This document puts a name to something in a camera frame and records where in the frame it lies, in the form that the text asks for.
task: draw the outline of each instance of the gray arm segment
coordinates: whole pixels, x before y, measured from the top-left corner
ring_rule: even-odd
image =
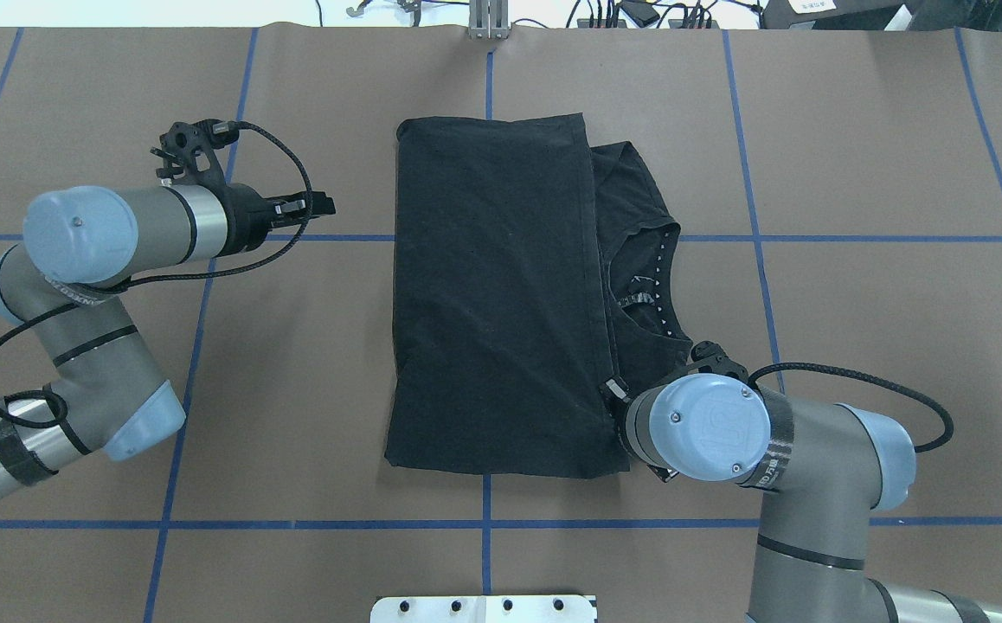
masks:
[[[747,623],[1002,623],[1002,607],[866,579],[870,513],[900,505],[916,478],[900,425],[759,394],[762,419],[745,385],[684,376],[632,400],[620,436],[648,465],[764,490]]]
[[[34,319],[66,303],[66,297],[51,287],[31,263],[22,245],[11,248],[0,259],[0,298],[17,319]],[[66,400],[68,417],[66,426],[52,429],[7,425],[10,430],[5,433],[11,434],[14,429],[26,450],[17,453],[22,469],[53,473],[88,451],[105,447],[117,436],[140,442],[141,447],[136,442],[118,445],[122,455],[144,449],[135,431],[122,429],[130,418],[150,410],[144,410],[145,405],[155,409],[168,406],[169,427],[176,430],[173,407],[177,399],[116,296],[96,306],[56,316],[37,325],[35,335],[55,363],[60,379],[51,384],[51,391]],[[8,405],[8,410],[33,422],[51,419],[51,410],[42,400],[17,400]],[[106,450],[112,456],[112,447]],[[29,454],[34,461],[28,461]],[[38,466],[30,465],[36,461]],[[30,484],[26,473],[23,477],[19,470],[13,474],[9,467],[0,457],[0,498]]]

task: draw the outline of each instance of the table surface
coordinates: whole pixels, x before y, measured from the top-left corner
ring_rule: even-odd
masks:
[[[768,0],[761,0],[763,5]],[[359,4],[358,0],[321,0],[324,24],[328,27],[407,27],[410,17],[394,0],[375,0],[359,17],[348,16],[346,9]],[[532,17],[551,28],[561,28],[573,4],[568,0],[510,0],[509,17]],[[580,4],[577,17],[588,16],[585,3]],[[462,5],[426,4],[422,25],[466,24],[468,9]],[[890,30],[904,30],[908,12],[896,17]],[[679,16],[679,12],[670,17]],[[733,3],[717,3],[712,16],[721,28],[757,29],[758,17],[749,10]],[[0,25],[49,25],[49,27],[124,27],[124,25],[153,25],[153,27],[252,27],[277,21],[318,25],[318,5],[315,0],[263,0],[261,3],[228,3],[221,10],[213,0],[136,0],[114,1],[103,5],[92,0],[63,0],[61,3],[30,3],[28,0],[0,0]]]
[[[340,211],[269,267],[123,297],[187,427],[0,501],[0,620],[347,622],[379,595],[563,591],[608,622],[742,620],[758,492],[638,465],[575,481],[383,461],[396,127],[571,111],[650,165],[682,225],[691,337],[953,411],[955,441],[874,520],[869,573],[1002,603],[1002,35],[27,28],[0,30],[0,253],[38,193],[153,184],[148,147],[176,119],[268,127]],[[264,194],[299,188],[260,137],[225,156]],[[0,394],[53,375],[30,336],[0,356]],[[785,379],[937,433],[876,388]]]

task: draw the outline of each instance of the folded black shirt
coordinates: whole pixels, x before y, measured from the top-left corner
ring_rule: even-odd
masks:
[[[580,114],[398,130],[391,465],[594,478],[628,469],[632,395],[691,343],[670,304],[679,227],[629,143]]]

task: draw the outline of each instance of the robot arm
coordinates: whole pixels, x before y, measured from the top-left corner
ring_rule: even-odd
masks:
[[[1002,607],[865,576],[870,513],[917,476],[900,423],[695,374],[632,400],[622,429],[658,470],[766,492],[747,623],[1002,623]]]
[[[0,398],[9,416],[0,415],[0,498],[98,448],[124,461],[185,422],[117,295],[174,277],[133,281],[134,273],[252,251],[272,228],[335,212],[324,193],[264,198],[227,184],[213,150],[235,142],[240,127],[264,133],[217,119],[175,123],[152,149],[164,161],[156,172],[161,186],[79,186],[29,205],[23,244],[0,257],[0,316],[19,328],[47,317],[34,329],[59,379],[43,394]]]

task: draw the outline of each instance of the black cable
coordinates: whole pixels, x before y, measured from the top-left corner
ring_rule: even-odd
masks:
[[[928,398],[928,396],[921,394],[920,391],[910,390],[910,388],[901,384],[893,383],[892,380],[879,379],[876,378],[876,376],[866,374],[866,372],[849,371],[846,368],[837,368],[836,366],[825,366],[822,364],[790,362],[759,368],[758,371],[755,371],[752,376],[746,379],[746,385],[749,386],[752,390],[758,391],[759,379],[765,378],[765,376],[773,374],[774,372],[782,371],[818,372],[822,375],[837,376],[837,378],[861,380],[862,383],[869,383],[870,385],[876,385],[877,387],[894,391],[894,393],[900,394],[905,398],[912,398],[918,403],[927,406],[930,410],[935,411],[936,415],[940,416],[941,421],[943,421],[943,433],[940,434],[940,437],[933,439],[932,442],[922,443],[922,445],[917,446],[917,453],[928,453],[929,450],[936,450],[937,448],[943,446],[944,443],[951,442],[952,436],[955,435],[955,421],[951,418],[951,414],[948,414],[948,411],[944,410],[943,406],[937,403],[934,399]]]
[[[571,7],[571,15],[567,16],[567,25],[564,25],[563,28],[569,28],[569,24],[571,24],[571,22],[574,20],[574,13],[577,12],[577,5],[579,5],[579,4],[581,4],[581,0],[574,0],[574,5],[573,5],[573,7]],[[589,4],[589,10],[593,11],[593,5],[592,4]]]
[[[718,4],[718,3],[735,4],[735,5],[738,5],[738,7],[742,7],[742,8],[745,8],[746,10],[749,10],[753,13],[762,13],[763,12],[763,5],[762,4],[759,4],[759,3],[747,4],[747,3],[742,3],[742,1],[739,1],[739,0],[717,0],[717,1],[715,1],[715,3],[712,3],[709,8],[714,7],[714,5]],[[651,5],[651,7],[667,8],[667,9],[674,8],[677,5],[677,4],[662,4],[662,3],[648,3],[648,4]]]
[[[549,25],[546,25],[546,24],[544,24],[543,22],[541,22],[539,20],[533,20],[532,17],[520,17],[520,19],[518,19],[518,20],[513,20],[512,25],[517,25],[520,22],[531,22],[531,23],[534,23],[536,25],[539,25],[540,28],[551,28],[551,27],[549,27]]]
[[[693,28],[695,20],[699,20],[701,16],[701,3],[700,0],[694,3],[689,9],[689,15],[686,15],[686,19],[681,20],[678,24],[679,29]]]
[[[689,7],[687,7],[687,5],[683,3],[674,3],[670,4],[670,8],[663,11],[662,15],[658,17],[658,22],[655,23],[655,28],[656,29],[660,28],[662,26],[662,20],[666,19],[667,15],[670,15],[670,11],[678,8],[681,9],[681,20],[682,23],[684,23],[684,21],[686,21],[687,17],[689,16]]]
[[[77,307],[77,304],[69,302],[63,304],[61,307],[51,308],[51,310],[45,312],[43,315],[36,316],[33,320],[23,323],[22,325],[19,325],[19,327],[12,328],[6,333],[6,335],[0,337],[0,347],[5,347],[5,344],[8,343],[8,341],[13,340],[14,337],[22,334],[23,332],[34,328],[35,325],[41,324],[43,321],[53,319],[58,315],[65,315],[66,312],[70,312],[71,308]],[[68,410],[66,410],[66,400],[63,400],[61,396],[50,390],[19,391],[16,394],[6,396],[5,403],[7,406],[9,403],[14,402],[14,400],[27,400],[30,398],[34,400],[46,400],[47,405],[51,407],[51,414],[53,414],[53,417],[46,422],[34,423],[11,415],[8,411],[3,410],[2,406],[0,406],[0,418],[14,423],[15,426],[23,427],[24,429],[51,429],[51,427],[59,426],[59,423],[65,421],[66,414],[68,414]]]
[[[283,141],[280,141],[280,139],[277,138],[276,135],[273,135],[269,131],[264,130],[263,127],[257,126],[255,123],[249,123],[247,121],[236,121],[235,125],[237,129],[240,130],[256,131],[256,133],[264,135],[264,137],[267,138],[268,141],[275,143],[275,145],[279,147],[279,149],[283,150],[283,153],[290,156],[290,159],[292,159],[292,161],[297,166],[297,170],[299,170],[299,172],[301,173],[301,178],[305,181],[305,216],[304,218],[302,218],[300,227],[297,227],[295,235],[293,235],[293,237],[290,238],[290,241],[288,241],[288,243],[285,244],[283,248],[280,248],[279,251],[273,252],[272,255],[268,255],[267,257],[264,257],[259,261],[255,261],[255,263],[239,265],[239,267],[236,268],[228,268],[226,270],[215,270],[212,272],[186,272],[186,273],[180,273],[179,275],[142,276],[142,278],[128,279],[122,281],[121,283],[117,283],[116,286],[112,286],[110,288],[93,288],[93,289],[96,289],[97,291],[106,292],[106,294],[121,294],[121,292],[128,291],[128,288],[132,288],[135,286],[142,286],[142,284],[144,283],[153,283],[155,281],[184,281],[193,279],[208,279],[208,278],[213,278],[214,276],[238,275],[239,272],[246,272],[248,270],[255,270],[256,268],[261,268],[264,265],[271,263],[271,261],[275,261],[276,259],[282,257],[283,255],[285,255],[285,253],[287,253],[287,251],[290,251],[291,248],[295,247],[297,241],[301,240],[302,235],[304,235],[305,227],[307,227],[308,225],[308,220],[313,215],[313,184],[310,181],[310,178],[308,178],[308,172],[307,170],[305,170],[305,165],[302,164],[301,159],[297,157],[297,154],[293,153],[293,150],[291,150],[290,147],[285,145]]]

